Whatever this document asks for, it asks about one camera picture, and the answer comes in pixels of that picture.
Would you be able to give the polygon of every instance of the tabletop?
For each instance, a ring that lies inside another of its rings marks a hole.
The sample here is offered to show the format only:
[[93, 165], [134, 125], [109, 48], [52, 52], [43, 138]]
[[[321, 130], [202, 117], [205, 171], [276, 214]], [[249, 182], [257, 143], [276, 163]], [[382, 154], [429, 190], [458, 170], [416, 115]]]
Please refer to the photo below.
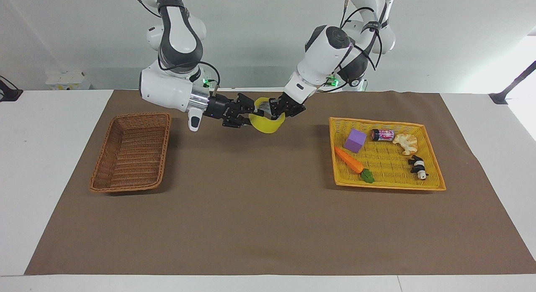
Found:
[[[2, 290], [342, 290], [529, 291], [536, 275], [419, 276], [20, 276], [84, 150], [112, 90], [26, 91], [0, 103], [0, 287]], [[536, 195], [529, 178], [536, 142], [507, 106], [486, 95], [444, 94], [443, 100], [481, 163], [533, 258]]]

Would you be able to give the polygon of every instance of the brown tablecloth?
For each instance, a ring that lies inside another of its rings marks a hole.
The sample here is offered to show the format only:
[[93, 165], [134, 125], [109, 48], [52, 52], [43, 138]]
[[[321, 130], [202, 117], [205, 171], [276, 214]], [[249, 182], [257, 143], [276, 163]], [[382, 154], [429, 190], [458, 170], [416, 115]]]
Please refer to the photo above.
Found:
[[[114, 91], [26, 274], [536, 273], [439, 95], [319, 94], [306, 106], [272, 135], [209, 118], [193, 133], [185, 114]], [[90, 193], [109, 121], [153, 111], [176, 117], [161, 186]], [[447, 191], [336, 186], [329, 116], [425, 124]]]

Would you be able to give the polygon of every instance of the purple cube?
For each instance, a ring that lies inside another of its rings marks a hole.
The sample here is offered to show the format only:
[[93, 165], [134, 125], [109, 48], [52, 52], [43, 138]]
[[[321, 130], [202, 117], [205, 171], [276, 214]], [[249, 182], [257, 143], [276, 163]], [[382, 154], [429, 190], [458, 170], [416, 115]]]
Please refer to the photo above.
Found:
[[357, 153], [365, 144], [366, 139], [367, 134], [360, 132], [356, 129], [352, 129], [350, 131], [350, 136], [348, 136], [348, 139], [344, 143], [344, 148], [354, 153]]

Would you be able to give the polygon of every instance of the brown wicker basket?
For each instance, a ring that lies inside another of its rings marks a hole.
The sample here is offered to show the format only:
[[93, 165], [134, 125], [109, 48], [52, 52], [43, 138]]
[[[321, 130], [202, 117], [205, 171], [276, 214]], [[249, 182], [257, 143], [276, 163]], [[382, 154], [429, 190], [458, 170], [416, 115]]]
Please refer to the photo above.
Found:
[[96, 193], [144, 191], [162, 182], [169, 140], [168, 113], [113, 118], [90, 180]]

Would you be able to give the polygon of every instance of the panda figurine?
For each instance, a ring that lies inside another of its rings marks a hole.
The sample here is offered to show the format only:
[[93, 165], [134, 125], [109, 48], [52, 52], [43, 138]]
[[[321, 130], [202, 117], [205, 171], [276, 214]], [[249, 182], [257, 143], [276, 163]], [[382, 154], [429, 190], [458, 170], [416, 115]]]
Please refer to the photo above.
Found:
[[425, 162], [421, 157], [413, 155], [407, 163], [412, 166], [411, 173], [417, 174], [417, 177], [421, 180], [426, 180], [428, 174], [425, 170]]

